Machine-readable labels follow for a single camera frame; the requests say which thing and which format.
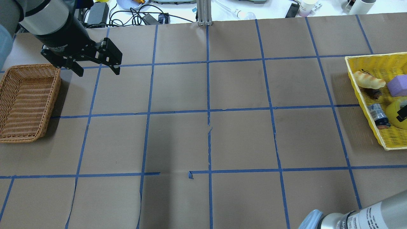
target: yellow plastic basket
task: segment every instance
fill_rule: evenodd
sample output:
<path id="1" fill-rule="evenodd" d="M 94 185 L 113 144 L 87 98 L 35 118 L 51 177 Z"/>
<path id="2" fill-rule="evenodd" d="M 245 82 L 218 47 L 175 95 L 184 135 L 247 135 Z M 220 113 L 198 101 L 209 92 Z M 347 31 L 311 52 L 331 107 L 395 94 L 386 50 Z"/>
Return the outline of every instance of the yellow plastic basket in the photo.
<path id="1" fill-rule="evenodd" d="M 388 83 L 397 75 L 407 74 L 407 52 L 351 56 L 345 57 L 345 61 L 348 66 L 348 74 L 355 95 L 379 144 L 382 145 L 385 150 L 407 149 L 407 130 L 403 130 L 394 125 L 388 129 L 379 130 L 374 124 L 374 120 L 370 116 L 367 108 L 369 105 L 379 103 L 383 110 L 386 110 L 386 107 L 397 100 L 397 97 L 391 96 L 386 85 L 380 89 L 383 95 L 380 96 L 378 100 L 372 100 L 365 92 L 361 91 L 353 76 L 354 72 L 363 69 L 376 78 L 384 79 L 386 83 Z"/>

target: purple block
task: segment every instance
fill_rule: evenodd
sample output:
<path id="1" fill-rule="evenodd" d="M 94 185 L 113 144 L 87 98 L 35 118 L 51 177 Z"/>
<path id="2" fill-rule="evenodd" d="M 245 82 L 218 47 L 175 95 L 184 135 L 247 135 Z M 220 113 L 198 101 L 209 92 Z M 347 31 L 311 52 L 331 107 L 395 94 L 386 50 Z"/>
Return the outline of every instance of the purple block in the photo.
<path id="1" fill-rule="evenodd" d="M 407 75 L 398 75 L 387 84 L 393 97 L 407 96 Z"/>

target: brown wicker basket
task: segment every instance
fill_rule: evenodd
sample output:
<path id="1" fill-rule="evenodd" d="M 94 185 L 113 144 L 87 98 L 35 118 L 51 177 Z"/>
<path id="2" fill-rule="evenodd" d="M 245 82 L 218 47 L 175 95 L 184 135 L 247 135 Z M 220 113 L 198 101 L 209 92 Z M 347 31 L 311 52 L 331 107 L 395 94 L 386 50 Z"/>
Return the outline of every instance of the brown wicker basket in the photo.
<path id="1" fill-rule="evenodd" d="M 51 64 L 7 69 L 0 83 L 0 143 L 32 142 L 45 135 L 61 86 L 60 71 Z"/>

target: paper cup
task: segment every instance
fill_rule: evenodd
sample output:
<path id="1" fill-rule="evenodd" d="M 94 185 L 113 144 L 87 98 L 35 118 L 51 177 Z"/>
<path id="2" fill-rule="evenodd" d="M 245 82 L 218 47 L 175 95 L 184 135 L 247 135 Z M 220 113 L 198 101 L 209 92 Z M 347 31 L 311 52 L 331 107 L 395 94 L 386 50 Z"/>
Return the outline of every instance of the paper cup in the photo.
<path id="1" fill-rule="evenodd" d="M 306 17 L 311 13 L 312 8 L 314 7 L 317 0 L 302 0 L 299 15 L 301 17 Z"/>
<path id="2" fill-rule="evenodd" d="M 356 0 L 349 14 L 367 14 L 376 0 Z"/>

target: bread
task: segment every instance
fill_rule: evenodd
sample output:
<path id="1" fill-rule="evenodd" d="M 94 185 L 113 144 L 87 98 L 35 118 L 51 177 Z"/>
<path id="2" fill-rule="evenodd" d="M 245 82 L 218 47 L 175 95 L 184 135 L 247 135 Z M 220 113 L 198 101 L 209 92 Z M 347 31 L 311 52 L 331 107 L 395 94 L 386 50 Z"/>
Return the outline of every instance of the bread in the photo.
<path id="1" fill-rule="evenodd" d="M 361 71 L 357 71 L 353 73 L 356 84 L 362 88 L 372 88 L 372 89 L 379 89 L 386 85 L 386 81 L 383 79 L 377 79 L 372 75 L 363 73 Z"/>

